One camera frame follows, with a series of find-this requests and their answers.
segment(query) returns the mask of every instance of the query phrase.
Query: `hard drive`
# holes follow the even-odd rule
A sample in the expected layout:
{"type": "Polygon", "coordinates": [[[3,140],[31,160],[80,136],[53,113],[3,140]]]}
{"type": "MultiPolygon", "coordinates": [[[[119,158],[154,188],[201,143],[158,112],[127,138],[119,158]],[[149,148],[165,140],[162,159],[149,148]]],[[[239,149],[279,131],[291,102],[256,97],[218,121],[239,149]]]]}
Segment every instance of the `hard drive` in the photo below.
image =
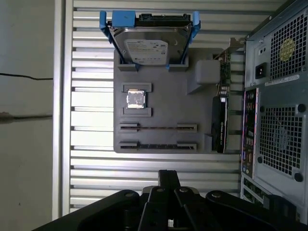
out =
{"type": "Polygon", "coordinates": [[[120,54],[122,63],[139,65],[182,64],[188,45],[200,29],[199,12],[182,16],[113,11],[112,21],[100,13],[100,29],[120,54]]]}

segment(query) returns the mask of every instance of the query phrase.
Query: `yellow sticker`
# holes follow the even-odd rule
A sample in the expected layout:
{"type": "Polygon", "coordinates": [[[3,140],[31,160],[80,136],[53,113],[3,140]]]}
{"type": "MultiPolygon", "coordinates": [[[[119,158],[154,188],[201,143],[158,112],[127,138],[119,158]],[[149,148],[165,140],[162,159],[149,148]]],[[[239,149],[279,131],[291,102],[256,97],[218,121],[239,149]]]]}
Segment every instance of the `yellow sticker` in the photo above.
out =
{"type": "Polygon", "coordinates": [[[295,43],[293,39],[287,38],[280,47],[280,60],[287,62],[293,55],[295,43]]]}

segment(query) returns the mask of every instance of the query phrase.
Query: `power supply fan grille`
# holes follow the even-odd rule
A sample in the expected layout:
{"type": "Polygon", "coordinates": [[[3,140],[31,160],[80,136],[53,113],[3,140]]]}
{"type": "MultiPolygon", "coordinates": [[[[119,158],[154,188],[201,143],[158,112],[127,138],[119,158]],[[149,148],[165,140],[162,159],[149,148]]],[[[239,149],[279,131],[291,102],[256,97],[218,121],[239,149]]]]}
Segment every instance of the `power supply fan grille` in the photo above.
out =
{"type": "Polygon", "coordinates": [[[307,16],[303,14],[271,37],[270,76],[280,78],[306,65],[307,16]]]}

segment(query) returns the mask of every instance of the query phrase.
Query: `audio port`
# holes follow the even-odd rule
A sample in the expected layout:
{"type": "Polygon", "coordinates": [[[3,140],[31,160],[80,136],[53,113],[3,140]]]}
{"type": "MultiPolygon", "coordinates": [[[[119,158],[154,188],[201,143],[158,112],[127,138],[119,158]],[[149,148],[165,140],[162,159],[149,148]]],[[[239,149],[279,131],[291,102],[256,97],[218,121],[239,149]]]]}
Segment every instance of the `audio port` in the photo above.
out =
{"type": "Polygon", "coordinates": [[[248,154],[248,163],[251,163],[252,162],[252,153],[249,153],[248,154]]]}

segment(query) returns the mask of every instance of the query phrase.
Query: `metal slatted wall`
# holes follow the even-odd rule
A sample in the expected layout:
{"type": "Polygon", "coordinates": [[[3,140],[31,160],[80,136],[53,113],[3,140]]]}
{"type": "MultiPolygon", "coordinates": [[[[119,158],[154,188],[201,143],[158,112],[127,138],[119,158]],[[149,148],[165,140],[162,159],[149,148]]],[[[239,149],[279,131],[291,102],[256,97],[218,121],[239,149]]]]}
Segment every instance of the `metal slatted wall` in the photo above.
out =
{"type": "MultiPolygon", "coordinates": [[[[64,112],[61,215],[121,189],[141,193],[157,184],[157,171],[175,169],[182,185],[202,196],[211,190],[239,193],[241,135],[230,135],[235,154],[117,154],[113,151],[113,46],[99,31],[99,11],[134,9],[137,14],[183,14],[199,10],[202,28],[191,47],[227,48],[229,38],[254,29],[282,0],[67,0],[64,42],[64,112]]],[[[244,54],[231,57],[231,90],[243,91],[244,54]]],[[[231,110],[242,110],[232,95],[231,110]]],[[[240,115],[229,129],[242,130],[240,115]]]]}

